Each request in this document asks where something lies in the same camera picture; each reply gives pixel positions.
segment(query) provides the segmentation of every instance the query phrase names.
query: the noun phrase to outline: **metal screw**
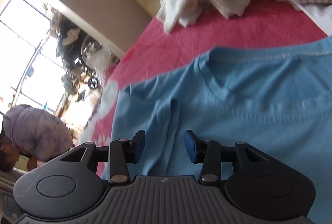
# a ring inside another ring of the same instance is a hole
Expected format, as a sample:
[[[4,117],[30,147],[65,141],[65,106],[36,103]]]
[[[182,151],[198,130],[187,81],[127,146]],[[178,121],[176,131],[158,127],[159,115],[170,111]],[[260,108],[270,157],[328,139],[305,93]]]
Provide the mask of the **metal screw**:
[[[116,174],[113,175],[111,178],[111,181],[114,183],[124,183],[128,180],[128,177],[125,176],[124,174]]]
[[[204,182],[212,183],[218,180],[218,176],[216,176],[215,174],[205,174],[202,176],[202,180]]]

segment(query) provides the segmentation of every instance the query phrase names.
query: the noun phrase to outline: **gray hoodie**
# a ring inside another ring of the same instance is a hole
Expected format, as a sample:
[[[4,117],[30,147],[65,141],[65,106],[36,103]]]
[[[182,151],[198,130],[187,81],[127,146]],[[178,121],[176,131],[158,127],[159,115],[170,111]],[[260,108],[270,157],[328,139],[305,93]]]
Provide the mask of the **gray hoodie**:
[[[59,118],[30,105],[11,108],[3,116],[2,125],[13,146],[43,161],[73,146],[70,131]]]

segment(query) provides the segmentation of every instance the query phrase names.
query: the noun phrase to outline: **window frame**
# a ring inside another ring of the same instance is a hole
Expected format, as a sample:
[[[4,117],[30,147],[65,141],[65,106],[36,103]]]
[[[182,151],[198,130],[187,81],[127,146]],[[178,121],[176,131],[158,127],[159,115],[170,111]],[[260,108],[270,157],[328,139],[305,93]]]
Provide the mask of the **window frame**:
[[[12,0],[6,0],[6,2],[1,5],[1,8],[0,8],[0,16],[1,14],[3,13],[3,11],[6,9],[6,7],[8,6],[8,4],[11,2]],[[37,11],[38,13],[40,13],[41,15],[43,15],[45,18],[47,18],[49,21],[51,21],[51,17],[48,17],[45,13],[42,13],[42,11],[40,11],[38,8],[36,8],[35,6],[33,6],[31,3],[29,3],[28,0],[23,0],[25,3],[27,3],[29,6],[31,6],[35,11]],[[14,96],[14,99],[13,99],[13,102],[12,102],[12,107],[16,105],[16,102],[17,102],[17,99],[19,97],[20,94],[24,95],[25,97],[27,97],[28,99],[30,99],[31,101],[37,103],[38,105],[40,106],[43,106],[44,104],[34,100],[33,98],[31,98],[30,96],[24,94],[23,92],[21,92],[21,89],[22,89],[22,86],[23,86],[23,83],[24,83],[24,80],[25,78],[27,77],[27,72],[29,70],[29,68],[32,66],[34,60],[36,59],[36,57],[39,55],[39,54],[42,54],[44,57],[46,57],[49,61],[51,61],[53,64],[55,64],[56,66],[62,68],[65,70],[65,68],[63,66],[60,66],[58,63],[54,62],[52,59],[50,59],[49,57],[47,57],[46,55],[44,55],[42,53],[42,49],[43,49],[43,46],[44,44],[47,42],[48,38],[50,37],[49,36],[49,30],[45,33],[45,38],[43,38],[39,44],[37,45],[37,47],[33,46],[31,43],[29,43],[29,41],[25,40],[23,37],[21,37],[19,34],[17,34],[14,30],[12,30],[9,26],[7,26],[3,21],[1,21],[0,19],[0,23],[2,23],[4,26],[6,26],[9,30],[11,30],[14,34],[16,34],[19,38],[23,39],[26,43],[28,43],[29,45],[31,45],[35,51],[33,53],[33,55],[31,56],[30,60],[29,60],[29,63],[27,64],[23,74],[22,74],[22,77],[17,85],[16,88],[13,88],[11,86],[11,88],[15,91],[15,96]],[[51,108],[48,108],[49,111],[51,111],[52,113],[55,113],[55,110],[51,109]]]

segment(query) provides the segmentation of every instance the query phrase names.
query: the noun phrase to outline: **person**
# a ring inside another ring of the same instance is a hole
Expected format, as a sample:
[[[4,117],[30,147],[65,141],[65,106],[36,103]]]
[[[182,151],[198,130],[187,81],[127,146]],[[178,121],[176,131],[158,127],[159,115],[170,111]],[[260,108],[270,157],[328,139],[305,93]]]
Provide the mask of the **person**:
[[[37,161],[47,162],[72,146],[72,134],[59,118],[30,105],[17,105],[3,116],[0,170],[12,170],[21,153],[31,156],[27,168],[32,170]]]

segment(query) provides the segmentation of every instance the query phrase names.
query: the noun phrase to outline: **round button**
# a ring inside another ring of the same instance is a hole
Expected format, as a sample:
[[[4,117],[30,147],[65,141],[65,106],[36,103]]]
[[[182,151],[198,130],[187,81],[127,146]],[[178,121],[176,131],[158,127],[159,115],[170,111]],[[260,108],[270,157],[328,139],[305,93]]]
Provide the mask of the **round button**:
[[[212,182],[217,181],[218,177],[215,174],[205,174],[205,175],[202,176],[202,180],[204,182],[212,183]]]
[[[128,177],[125,176],[124,174],[116,174],[113,175],[111,178],[111,181],[114,183],[124,183],[128,180]]]
[[[37,190],[40,194],[50,197],[57,198],[63,197],[70,194],[76,187],[75,181],[64,175],[49,176],[37,184]]]
[[[292,190],[287,180],[277,175],[265,175],[254,181],[254,189],[265,197],[283,197]]]

